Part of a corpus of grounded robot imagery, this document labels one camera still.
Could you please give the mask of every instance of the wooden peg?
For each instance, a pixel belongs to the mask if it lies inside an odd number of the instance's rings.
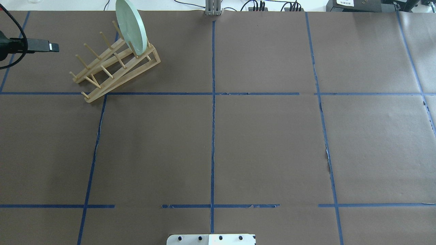
[[[112,21],[113,26],[115,27],[116,31],[118,32],[118,35],[121,39],[124,39],[123,34],[121,34],[120,29],[118,28],[118,24],[115,22],[115,20]]]
[[[88,82],[92,83],[95,87],[102,88],[98,83],[96,83],[93,80],[89,79],[89,77],[85,76],[85,79],[88,80]]]
[[[83,96],[85,97],[85,98],[87,98],[87,99],[89,99],[89,96],[87,95],[87,94],[85,94],[85,92],[80,92],[81,94],[83,94]]]
[[[130,41],[129,41],[129,46],[130,46],[130,49],[131,49],[132,52],[133,52],[133,55],[135,55],[135,58],[138,59],[139,56],[136,54],[135,48],[133,47],[133,44],[132,44],[132,42],[130,42]]]
[[[89,45],[87,45],[87,44],[83,44],[83,46],[87,47],[87,48],[89,49],[89,51],[91,51],[91,53],[93,53],[93,54],[97,57],[97,59],[99,59],[99,60],[102,59],[102,58],[100,57],[100,55],[98,55],[94,50],[92,50],[92,48],[91,48]]]
[[[91,74],[91,78],[96,84],[98,84],[97,79],[94,77],[94,74]]]
[[[74,79],[77,79],[77,76],[74,75],[74,73],[72,71],[70,71],[70,74],[74,77]]]
[[[82,60],[82,58],[80,58],[80,56],[78,54],[76,54],[77,59],[79,59],[79,61],[82,63],[82,65],[85,66],[86,69],[89,69],[89,66]]]
[[[127,69],[126,65],[125,65],[125,64],[123,63],[123,61],[119,58],[118,54],[117,54],[117,53],[113,53],[113,55],[115,55],[116,59],[117,59],[118,62],[121,64],[121,66],[122,66],[124,69]]]
[[[103,32],[100,32],[100,35],[102,36],[103,40],[105,41],[106,45],[109,47],[109,49],[113,49],[112,45],[109,43],[109,40],[106,38],[106,36],[103,34]]]
[[[110,72],[109,72],[108,70],[106,70],[106,68],[105,68],[104,66],[101,65],[100,67],[102,68],[102,70],[103,70],[104,72],[106,72],[106,74],[107,74],[110,78],[113,79],[112,74],[110,74]]]

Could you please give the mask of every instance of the wooden frame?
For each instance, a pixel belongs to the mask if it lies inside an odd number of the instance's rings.
[[[100,32],[108,48],[102,54],[98,55],[91,49],[91,47],[89,47],[87,44],[84,44],[84,46],[87,47],[91,51],[91,53],[93,53],[97,58],[94,61],[92,61],[90,64],[86,64],[82,60],[82,58],[80,58],[80,56],[76,54],[77,59],[83,64],[85,68],[77,75],[75,75],[73,72],[70,71],[70,74],[73,76],[73,81],[75,83],[81,83],[82,81],[86,80],[96,87],[89,94],[86,94],[83,91],[81,92],[81,94],[83,94],[83,96],[85,97],[85,101],[88,103],[93,102],[94,100],[107,94],[108,92],[112,91],[118,86],[124,84],[125,82],[133,79],[134,77],[138,76],[144,71],[160,63],[160,58],[156,51],[156,48],[151,43],[149,43],[148,40],[147,40],[147,49],[141,55],[137,55],[135,50],[129,47],[126,50],[117,53],[117,51],[124,44],[126,44],[126,41],[124,41],[124,37],[121,35],[121,31],[119,30],[116,22],[115,21],[112,22],[114,24],[115,29],[119,33],[120,39],[118,39],[114,44],[111,45],[107,40],[107,38],[105,37],[105,35],[102,32]],[[129,56],[130,54],[133,54],[134,57],[132,57],[127,63],[123,63],[122,59]],[[139,64],[145,58],[147,58],[148,60],[146,61],[145,64],[132,70],[133,67]],[[121,68],[118,71],[116,71],[114,74],[111,74],[106,68],[117,62],[121,65]],[[94,75],[100,71],[104,71],[109,76],[102,83],[99,83],[94,77]]]

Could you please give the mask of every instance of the white floor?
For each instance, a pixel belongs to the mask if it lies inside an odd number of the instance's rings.
[[[173,0],[130,0],[139,10],[193,10],[195,6],[176,3]],[[106,9],[115,10],[116,0],[109,0]],[[193,3],[204,6],[205,0],[180,0],[180,2]],[[245,0],[223,0],[222,7],[232,7],[240,10]],[[298,0],[305,11],[325,11],[328,0]],[[103,10],[107,0],[3,0],[2,4],[8,10]],[[283,3],[268,1],[265,5],[269,11],[280,11]],[[414,12],[431,12],[427,6],[419,5]]]

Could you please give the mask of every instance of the mint green plate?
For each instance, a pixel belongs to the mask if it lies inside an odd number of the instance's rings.
[[[147,34],[138,10],[128,0],[116,0],[115,10],[124,40],[130,48],[129,41],[132,42],[136,54],[141,55],[147,49]]]

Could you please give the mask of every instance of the white bracket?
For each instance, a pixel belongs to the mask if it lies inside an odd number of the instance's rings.
[[[253,234],[171,235],[167,245],[256,245]]]
[[[221,0],[206,0],[206,15],[221,15]]]

